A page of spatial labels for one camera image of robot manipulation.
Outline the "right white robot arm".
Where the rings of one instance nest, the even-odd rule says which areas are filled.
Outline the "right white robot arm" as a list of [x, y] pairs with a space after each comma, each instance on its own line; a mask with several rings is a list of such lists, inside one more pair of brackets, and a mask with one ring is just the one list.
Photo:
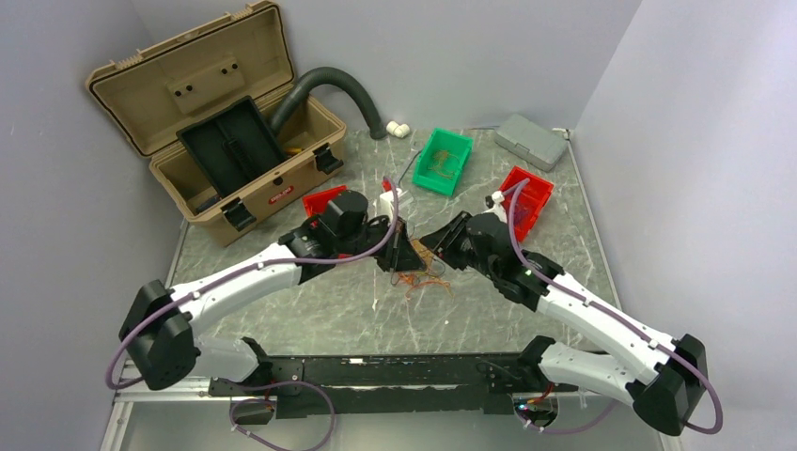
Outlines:
[[473, 269], [509, 301], [556, 319], [600, 348], [577, 350], [537, 336], [518, 359], [523, 386], [584, 388], [630, 406], [648, 426], [679, 436], [708, 393], [705, 345], [691, 334], [675, 338], [617, 310], [550, 258], [522, 249], [507, 223], [490, 212], [464, 212], [421, 238], [453, 269]]

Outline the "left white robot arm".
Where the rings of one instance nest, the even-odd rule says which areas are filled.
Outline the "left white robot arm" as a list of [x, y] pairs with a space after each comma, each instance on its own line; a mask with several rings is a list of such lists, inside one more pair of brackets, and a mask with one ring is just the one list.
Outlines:
[[202, 334], [250, 303], [336, 266], [372, 257], [383, 272], [424, 269], [399, 215], [405, 196], [392, 187], [376, 201], [380, 215], [369, 217], [365, 196], [344, 190], [322, 212], [246, 260], [172, 287], [158, 279], [146, 283], [120, 327], [106, 385], [120, 390], [143, 382], [158, 391], [198, 375], [233, 381], [248, 395], [262, 392], [271, 370], [255, 340], [204, 339]]

